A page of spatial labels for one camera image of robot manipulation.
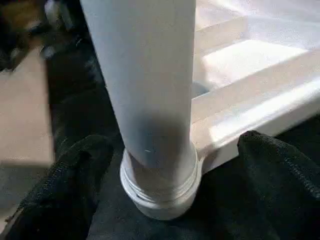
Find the black cloth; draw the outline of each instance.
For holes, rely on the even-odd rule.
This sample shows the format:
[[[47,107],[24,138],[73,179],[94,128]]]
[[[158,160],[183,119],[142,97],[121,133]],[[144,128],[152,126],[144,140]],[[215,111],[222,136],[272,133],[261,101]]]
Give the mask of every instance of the black cloth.
[[[278,139],[296,145],[317,165],[320,163],[320,117],[302,123]],[[172,221],[150,219],[139,212],[121,186],[119,169],[123,149],[122,141],[118,140],[108,173],[104,176],[101,201],[93,217],[88,240],[317,239],[288,238],[293,236],[290,234],[297,233],[296,225],[292,225],[291,232],[287,231],[288,228],[279,230],[280,225],[264,211],[264,203],[257,200],[254,190],[257,182],[248,177],[241,156],[202,177],[194,204],[185,215]],[[292,189],[291,184],[292,176],[282,187]],[[281,204],[280,199],[274,206]]]

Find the floor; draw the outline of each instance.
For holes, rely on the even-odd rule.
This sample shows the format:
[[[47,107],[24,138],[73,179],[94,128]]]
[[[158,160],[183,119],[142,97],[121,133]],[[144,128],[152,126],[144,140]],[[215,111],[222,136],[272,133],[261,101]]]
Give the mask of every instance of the floor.
[[[0,73],[0,232],[5,218],[53,162],[45,69],[34,49]]]

